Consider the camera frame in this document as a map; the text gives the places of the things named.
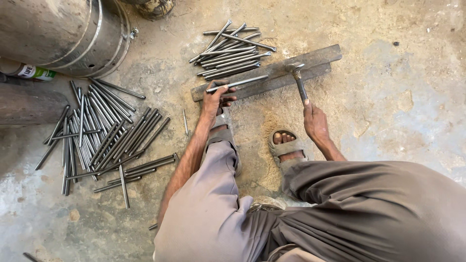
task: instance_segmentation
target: concrete floor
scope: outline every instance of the concrete floor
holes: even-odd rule
[[[466,4],[461,0],[238,1],[179,0],[164,20],[147,21],[128,7],[140,33],[116,72],[105,78],[144,93],[145,100],[122,95],[172,121],[135,166],[173,152],[188,141],[181,109],[192,131],[199,105],[190,89],[203,84],[187,63],[211,37],[204,30],[258,26],[261,41],[277,46],[264,64],[333,44],[343,59],[332,72],[305,82],[308,96],[328,116],[330,135],[348,160],[397,160],[424,164],[466,186]],[[75,101],[58,76],[37,84]],[[78,80],[78,86],[86,81]],[[232,107],[235,139],[243,162],[241,195],[282,198],[280,174],[266,136],[278,126],[305,137],[302,106],[294,85],[249,97]],[[94,194],[117,173],[99,182],[82,179],[69,197],[60,194],[60,145],[43,168],[41,144],[52,124],[0,130],[0,261],[25,261],[29,252],[44,262],[150,261],[155,217],[175,165],[164,166],[128,185],[131,209],[120,189]],[[323,156],[313,148],[315,159]]]

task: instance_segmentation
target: trousers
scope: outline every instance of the trousers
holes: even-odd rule
[[[246,214],[228,141],[210,144],[200,169],[170,199],[154,261],[275,261],[298,247],[325,262],[466,259],[466,189],[423,165],[308,161],[282,176],[282,190],[317,204]]]

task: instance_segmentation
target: foot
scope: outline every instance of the foot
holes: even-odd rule
[[[279,144],[283,144],[283,143],[287,143],[287,142],[291,142],[295,140],[295,137],[292,137],[290,135],[288,135],[287,133],[275,133],[274,134],[274,144],[275,145],[279,145]],[[290,159],[293,159],[293,158],[304,158],[304,153],[302,152],[302,150],[298,150],[298,151],[294,151],[294,152],[291,152],[291,153],[288,153],[288,154],[283,154],[281,156],[278,157],[280,159],[280,162],[284,162],[286,160],[290,160]]]
[[[227,128],[228,128],[228,125],[226,125],[226,124],[214,127],[212,129],[210,129],[209,136],[212,136],[213,134],[217,133],[218,131],[221,131],[221,130],[224,130],[224,129],[227,129]]]

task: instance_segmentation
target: gray sandal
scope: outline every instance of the gray sandal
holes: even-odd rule
[[[296,139],[287,143],[283,144],[274,144],[274,134],[275,133],[287,133],[288,135],[295,137]],[[295,132],[286,129],[286,128],[279,128],[275,129],[270,133],[268,136],[268,147],[270,149],[270,153],[274,157],[274,161],[277,164],[277,166],[280,168],[280,173],[283,175],[286,173],[286,171],[291,167],[294,166],[300,162],[306,162],[309,161],[308,154],[306,153],[306,149],[304,148],[304,143],[302,142],[301,138],[299,138],[298,135],[296,135]],[[284,162],[280,162],[280,159],[278,158],[281,155],[295,152],[302,150],[302,153],[304,155],[304,158],[293,158],[286,160]]]
[[[220,131],[214,133],[212,136],[210,136],[209,139],[207,140],[206,150],[207,150],[207,147],[212,143],[220,142],[222,140],[226,140],[226,141],[230,142],[230,144],[232,145],[233,149],[236,152],[237,161],[235,162],[234,167],[235,167],[235,171],[236,171],[236,176],[235,177],[237,177],[241,173],[242,164],[241,164],[241,159],[240,159],[240,156],[238,154],[238,150],[236,149],[236,144],[235,144],[234,138],[233,138],[232,118],[231,118],[230,110],[229,110],[228,107],[222,107],[222,111],[223,111],[223,113],[221,115],[218,115],[215,118],[215,124],[213,125],[212,128],[215,128],[215,127],[226,124],[227,129],[220,130]]]

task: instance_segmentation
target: metal drum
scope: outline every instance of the metal drum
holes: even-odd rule
[[[130,43],[117,0],[4,1],[0,24],[0,56],[70,76],[110,74]]]

